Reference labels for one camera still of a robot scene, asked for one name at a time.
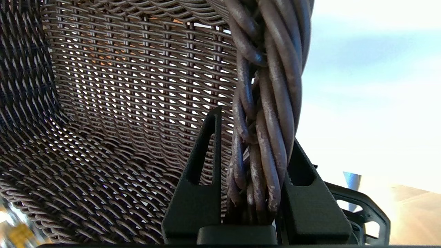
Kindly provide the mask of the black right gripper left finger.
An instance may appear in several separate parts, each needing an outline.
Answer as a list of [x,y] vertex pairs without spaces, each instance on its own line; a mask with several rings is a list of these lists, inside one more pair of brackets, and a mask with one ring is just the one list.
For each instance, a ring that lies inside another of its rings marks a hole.
[[[208,145],[214,135],[211,185],[200,185]],[[205,117],[181,179],[162,222],[167,245],[195,245],[200,228],[221,222],[222,194],[222,108]]]

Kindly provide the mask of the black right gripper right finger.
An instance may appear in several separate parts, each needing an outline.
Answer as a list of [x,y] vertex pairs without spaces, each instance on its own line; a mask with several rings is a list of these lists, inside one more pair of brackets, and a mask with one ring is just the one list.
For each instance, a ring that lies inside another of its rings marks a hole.
[[298,141],[282,189],[276,220],[283,245],[346,244],[352,227]]

